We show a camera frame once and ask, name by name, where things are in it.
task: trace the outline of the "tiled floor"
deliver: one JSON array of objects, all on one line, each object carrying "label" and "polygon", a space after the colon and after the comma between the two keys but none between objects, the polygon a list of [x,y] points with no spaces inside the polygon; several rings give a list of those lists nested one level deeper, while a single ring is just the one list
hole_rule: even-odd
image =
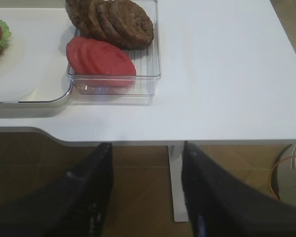
[{"label": "tiled floor", "polygon": [[[296,0],[271,1],[296,51]],[[267,178],[284,146],[203,146],[218,164],[270,195]],[[39,134],[0,134],[0,203],[46,185],[93,148],[68,148]],[[103,236],[190,237],[174,223],[166,147],[114,148],[115,183]]]}]

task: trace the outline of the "wire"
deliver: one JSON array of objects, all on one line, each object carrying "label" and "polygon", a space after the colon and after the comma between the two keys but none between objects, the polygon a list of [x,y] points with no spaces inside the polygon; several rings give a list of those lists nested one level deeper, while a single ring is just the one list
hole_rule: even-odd
[{"label": "wire", "polygon": [[275,194],[275,191],[274,191],[273,188],[272,188],[272,175],[273,175],[273,172],[274,172],[274,170],[275,170],[276,167],[278,167],[281,163],[283,163],[283,162],[285,162],[285,161],[287,161],[287,160],[289,160],[289,159],[292,159],[292,158],[296,158],[296,156],[287,157],[287,158],[284,158],[284,159],[282,159],[282,160],[276,162],[276,163],[274,164],[274,166],[272,167],[271,172],[270,172],[270,175],[269,175],[269,177],[268,177],[268,185],[269,185],[269,187],[270,187],[270,189],[271,189],[271,192],[272,192],[273,196],[274,196],[275,199],[278,200],[278,201],[280,201],[280,200],[279,200],[279,198],[278,198],[277,195]]}]

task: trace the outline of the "white table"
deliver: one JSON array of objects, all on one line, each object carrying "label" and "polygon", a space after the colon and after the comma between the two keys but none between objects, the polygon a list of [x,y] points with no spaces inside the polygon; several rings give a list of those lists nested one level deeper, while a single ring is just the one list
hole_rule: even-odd
[{"label": "white table", "polygon": [[296,142],[296,55],[268,0],[160,0],[159,28],[162,79],[150,106],[69,103],[52,116],[0,118],[0,131],[39,130],[71,146],[176,145],[175,220],[186,221],[184,140]]}]

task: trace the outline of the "white metal table leg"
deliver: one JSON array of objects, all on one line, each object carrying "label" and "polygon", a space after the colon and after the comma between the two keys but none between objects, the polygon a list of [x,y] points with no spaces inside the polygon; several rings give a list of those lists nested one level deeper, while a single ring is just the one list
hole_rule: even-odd
[{"label": "white metal table leg", "polygon": [[187,222],[188,215],[185,207],[181,182],[183,146],[169,146],[169,164],[172,186],[173,213],[175,222]]}]

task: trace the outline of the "stack of patties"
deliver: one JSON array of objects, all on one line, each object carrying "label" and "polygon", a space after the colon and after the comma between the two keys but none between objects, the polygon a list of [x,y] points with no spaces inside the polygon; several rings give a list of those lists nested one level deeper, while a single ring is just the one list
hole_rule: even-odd
[{"label": "stack of patties", "polygon": [[153,40],[153,24],[131,0],[66,0],[70,20],[81,35],[122,49],[144,49]]}]

